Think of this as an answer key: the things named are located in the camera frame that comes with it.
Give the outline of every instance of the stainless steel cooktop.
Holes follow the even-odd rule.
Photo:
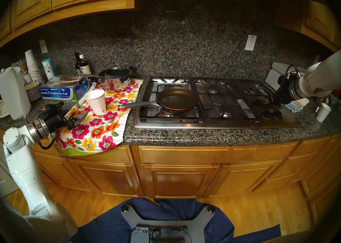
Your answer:
[[[138,107],[134,127],[143,129],[252,129],[301,126],[284,105],[272,101],[273,90],[259,81],[191,77],[150,77],[139,101],[155,101],[169,86],[196,91],[199,104],[185,113],[161,107]]]

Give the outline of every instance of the granite countertop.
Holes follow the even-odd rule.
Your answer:
[[[40,108],[57,101],[38,99],[31,103],[32,109],[28,120],[32,121],[39,115]],[[289,129],[231,129],[231,130],[160,130],[136,129],[134,125],[135,109],[129,113],[123,135],[123,145],[150,146],[228,146],[284,143],[295,140],[318,138],[341,132],[341,110],[332,109],[323,123],[314,117],[312,101],[303,110],[296,113],[302,127]],[[26,119],[14,121],[10,116],[0,119],[0,127],[21,127]]]

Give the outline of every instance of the paper towel roll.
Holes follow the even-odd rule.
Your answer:
[[[20,67],[9,67],[0,74],[0,95],[12,119],[25,117],[31,110]]]

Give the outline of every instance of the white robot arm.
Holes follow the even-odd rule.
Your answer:
[[[333,89],[341,87],[341,51],[310,66],[304,75],[297,72],[297,76],[290,75],[288,79],[281,76],[278,83],[281,86],[272,97],[283,104],[307,96],[327,96]]]
[[[77,127],[86,115],[71,118],[67,121],[59,106],[48,105],[39,119],[17,129],[8,129],[3,137],[6,161],[13,180],[24,194],[29,208],[29,222],[36,242],[68,242],[75,235],[78,227],[62,205],[53,201],[47,191],[39,163],[33,153],[32,145],[66,126],[68,129]]]

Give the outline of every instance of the dish towel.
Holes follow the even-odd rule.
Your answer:
[[[296,113],[302,110],[307,103],[309,103],[309,100],[307,98],[302,98],[300,100],[292,101],[285,106],[289,108],[293,113]]]
[[[81,99],[65,115],[66,119],[88,111],[83,122],[75,129],[60,130],[54,143],[62,153],[70,156],[84,156],[99,153],[115,147],[123,141],[125,123],[130,109],[120,109],[119,104],[135,102],[143,80],[131,79],[131,86],[121,93],[105,93],[106,113],[96,116],[85,99]],[[102,89],[100,83],[96,89]]]

